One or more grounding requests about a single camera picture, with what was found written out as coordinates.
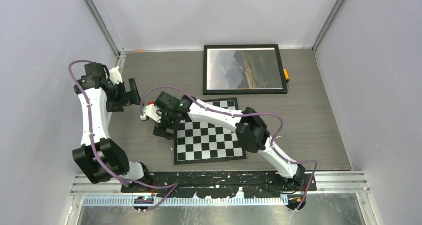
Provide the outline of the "black white checkerboard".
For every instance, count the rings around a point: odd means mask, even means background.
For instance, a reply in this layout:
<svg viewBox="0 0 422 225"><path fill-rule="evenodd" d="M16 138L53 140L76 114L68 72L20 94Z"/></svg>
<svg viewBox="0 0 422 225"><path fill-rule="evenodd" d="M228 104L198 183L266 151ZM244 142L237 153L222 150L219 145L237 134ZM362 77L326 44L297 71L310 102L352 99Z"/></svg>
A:
<svg viewBox="0 0 422 225"><path fill-rule="evenodd" d="M235 133L212 123L181 121L173 145L174 164L246 159Z"/></svg>

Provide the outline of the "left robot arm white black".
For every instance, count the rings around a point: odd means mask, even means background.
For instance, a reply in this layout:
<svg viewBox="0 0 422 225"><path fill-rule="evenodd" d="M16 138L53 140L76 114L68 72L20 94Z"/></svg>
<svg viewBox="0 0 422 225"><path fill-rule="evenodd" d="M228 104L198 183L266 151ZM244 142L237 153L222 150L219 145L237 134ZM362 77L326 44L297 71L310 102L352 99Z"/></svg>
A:
<svg viewBox="0 0 422 225"><path fill-rule="evenodd" d="M93 184L115 178L125 187L149 191L153 180L147 167L141 162L129 161L108 131L109 113L141 104L135 79L129 79L130 90L127 91L118 68L108 69L106 65L89 60L83 60L83 63L85 74L81 78L70 74L83 114L81 145L72 151L73 160Z"/></svg>

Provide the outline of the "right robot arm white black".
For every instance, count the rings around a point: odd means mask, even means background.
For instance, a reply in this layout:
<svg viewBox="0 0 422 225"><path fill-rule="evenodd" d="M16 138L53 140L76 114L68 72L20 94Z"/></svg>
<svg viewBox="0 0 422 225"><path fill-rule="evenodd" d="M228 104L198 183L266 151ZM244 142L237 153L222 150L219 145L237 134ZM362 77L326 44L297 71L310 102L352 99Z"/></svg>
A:
<svg viewBox="0 0 422 225"><path fill-rule="evenodd" d="M236 134L244 150L261 154L273 165L288 189L294 191L304 184L304 167L275 144L275 138L267 130L261 114L253 108L229 110L188 95L178 99L161 92L154 103L145 106L141 113L143 119L150 118L156 122L153 134L168 140L177 140L181 121L206 122L228 129Z"/></svg>

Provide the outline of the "orange handled screwdriver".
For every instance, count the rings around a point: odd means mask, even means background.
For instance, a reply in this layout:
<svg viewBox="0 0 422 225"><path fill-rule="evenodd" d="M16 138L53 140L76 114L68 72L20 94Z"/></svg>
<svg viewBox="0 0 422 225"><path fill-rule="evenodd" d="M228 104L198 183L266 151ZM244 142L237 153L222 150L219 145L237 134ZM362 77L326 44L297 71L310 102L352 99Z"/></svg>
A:
<svg viewBox="0 0 422 225"><path fill-rule="evenodd" d="M283 69L283 72L284 72L284 76L285 76L285 80L286 80L287 86L288 86L288 87L289 87L289 89L290 89L290 88L291 88L291 86L290 86L290 77L289 77L288 71L287 71L287 69L286 69L286 68L284 68L284 69Z"/></svg>

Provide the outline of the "black picture frame with photo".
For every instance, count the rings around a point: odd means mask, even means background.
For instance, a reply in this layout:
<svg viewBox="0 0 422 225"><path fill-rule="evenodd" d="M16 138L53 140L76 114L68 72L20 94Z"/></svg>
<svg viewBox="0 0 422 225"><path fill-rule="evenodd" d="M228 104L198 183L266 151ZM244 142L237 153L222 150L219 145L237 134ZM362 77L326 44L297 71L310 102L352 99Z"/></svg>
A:
<svg viewBox="0 0 422 225"><path fill-rule="evenodd" d="M277 44L205 45L204 95L286 94Z"/></svg>

